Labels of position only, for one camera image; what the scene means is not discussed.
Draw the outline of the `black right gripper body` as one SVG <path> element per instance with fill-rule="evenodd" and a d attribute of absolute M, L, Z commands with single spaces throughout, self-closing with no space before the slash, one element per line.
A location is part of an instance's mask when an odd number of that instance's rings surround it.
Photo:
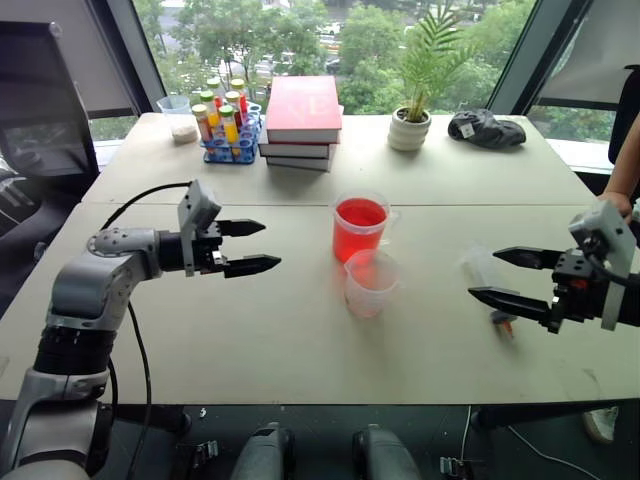
<path fill-rule="evenodd" d="M 547 330 L 558 333 L 564 320 L 583 323 L 602 315 L 608 281 L 579 249 L 562 252 L 552 272 L 553 299 Z"/>

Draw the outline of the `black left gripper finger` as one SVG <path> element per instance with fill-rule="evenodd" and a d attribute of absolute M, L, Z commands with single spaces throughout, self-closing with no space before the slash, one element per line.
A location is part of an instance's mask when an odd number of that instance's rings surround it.
<path fill-rule="evenodd" d="M 280 264 L 282 259 L 272 255 L 259 254 L 229 260 L 223 268 L 226 279 L 257 275 Z"/>
<path fill-rule="evenodd" d="M 266 229 L 260 222 L 250 219 L 220 220 L 217 222 L 219 234 L 223 237 L 245 237 Z"/>

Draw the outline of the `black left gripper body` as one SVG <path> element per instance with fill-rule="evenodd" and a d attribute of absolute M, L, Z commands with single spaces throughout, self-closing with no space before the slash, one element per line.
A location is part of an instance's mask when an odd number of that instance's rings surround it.
<path fill-rule="evenodd" d="M 201 275 L 220 273 L 228 266 L 220 252 L 223 237 L 229 235 L 229 221 L 214 221 L 208 227 L 197 227 L 192 240 L 194 269 Z"/>

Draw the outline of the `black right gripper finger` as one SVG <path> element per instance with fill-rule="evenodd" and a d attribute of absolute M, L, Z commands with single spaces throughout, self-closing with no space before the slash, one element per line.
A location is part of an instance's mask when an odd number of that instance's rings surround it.
<path fill-rule="evenodd" d="M 534 320 L 545 327 L 553 326 L 551 308 L 543 300 L 494 287 L 472 287 L 468 293 L 483 304 L 506 314 Z"/>
<path fill-rule="evenodd" d="M 493 256 L 521 268 L 553 270 L 562 254 L 557 250 L 518 246 L 497 250 Z"/>

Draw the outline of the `bystander bare hand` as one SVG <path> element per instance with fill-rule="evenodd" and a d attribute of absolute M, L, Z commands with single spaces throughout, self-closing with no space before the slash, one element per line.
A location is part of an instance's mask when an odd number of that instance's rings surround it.
<path fill-rule="evenodd" d="M 616 207 L 626 224 L 632 221 L 633 208 L 627 195 L 619 192 L 603 192 L 598 196 L 601 201 L 608 201 Z"/>

